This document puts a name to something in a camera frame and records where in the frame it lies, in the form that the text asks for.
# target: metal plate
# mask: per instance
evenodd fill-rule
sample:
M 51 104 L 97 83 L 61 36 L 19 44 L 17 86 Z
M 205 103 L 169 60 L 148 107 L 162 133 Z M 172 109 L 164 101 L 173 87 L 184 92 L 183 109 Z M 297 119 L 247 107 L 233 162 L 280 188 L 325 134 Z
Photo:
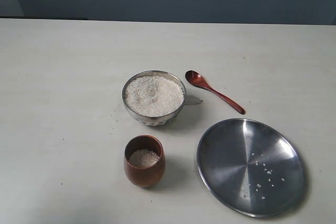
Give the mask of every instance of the metal plate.
M 248 119 L 210 127 L 197 149 L 201 177 L 227 207 L 252 217 L 278 215 L 304 195 L 304 171 L 293 146 L 273 128 Z

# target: spoon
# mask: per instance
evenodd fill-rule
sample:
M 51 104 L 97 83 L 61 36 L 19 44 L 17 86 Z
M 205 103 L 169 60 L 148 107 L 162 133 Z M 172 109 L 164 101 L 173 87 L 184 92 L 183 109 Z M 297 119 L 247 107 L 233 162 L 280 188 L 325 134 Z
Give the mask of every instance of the spoon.
M 203 76 L 201 76 L 196 71 L 189 70 L 187 73 L 185 73 L 185 78 L 187 79 L 187 81 L 191 85 L 193 85 L 195 87 L 198 87 L 198 88 L 206 89 L 210 92 L 213 92 L 214 94 L 216 94 L 217 96 L 222 98 L 224 101 L 226 101 L 232 108 L 234 108 L 240 114 L 242 114 L 242 115 L 245 114 L 245 110 L 239 104 L 237 104 L 236 102 L 231 100 L 229 97 L 226 97 L 225 95 L 223 95 L 223 94 L 217 92 L 216 90 L 214 90 L 213 88 L 211 88 L 210 85 L 205 81 Z

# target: table surface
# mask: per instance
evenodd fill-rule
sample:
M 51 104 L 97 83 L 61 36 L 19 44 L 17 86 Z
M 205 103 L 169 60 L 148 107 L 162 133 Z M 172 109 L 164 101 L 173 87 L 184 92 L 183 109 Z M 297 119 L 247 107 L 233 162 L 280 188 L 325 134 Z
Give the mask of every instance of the table surface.
M 274 223 L 334 223 L 336 27 L 0 19 L 0 223 L 258 223 L 222 205 L 195 169 L 214 123 L 241 118 L 184 79 L 199 71 L 218 91 L 284 134 L 308 168 L 307 196 Z M 134 74 L 159 69 L 204 100 L 164 127 L 124 109 Z M 123 171 L 126 143 L 163 144 L 152 189 Z

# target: spoon handle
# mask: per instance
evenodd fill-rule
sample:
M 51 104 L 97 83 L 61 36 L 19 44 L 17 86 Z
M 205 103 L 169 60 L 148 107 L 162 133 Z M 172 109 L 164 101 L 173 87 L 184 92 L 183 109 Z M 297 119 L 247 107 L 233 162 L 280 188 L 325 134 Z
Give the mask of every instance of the spoon handle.
M 245 110 L 235 101 L 231 100 L 229 97 L 219 93 L 218 91 L 214 90 L 213 88 L 209 88 L 209 90 L 213 93 L 215 93 L 217 96 L 222 98 L 224 101 L 226 101 L 232 108 L 234 108 L 236 111 L 238 111 L 240 114 L 244 115 L 246 112 Z

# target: cup of rice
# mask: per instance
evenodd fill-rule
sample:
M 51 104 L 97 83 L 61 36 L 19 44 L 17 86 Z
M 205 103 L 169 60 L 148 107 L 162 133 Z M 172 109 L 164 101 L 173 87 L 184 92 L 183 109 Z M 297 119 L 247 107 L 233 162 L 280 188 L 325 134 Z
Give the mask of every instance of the cup of rice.
M 126 110 L 134 119 L 149 126 L 172 121 L 182 110 L 185 98 L 183 82 L 159 70 L 136 74 L 122 89 Z

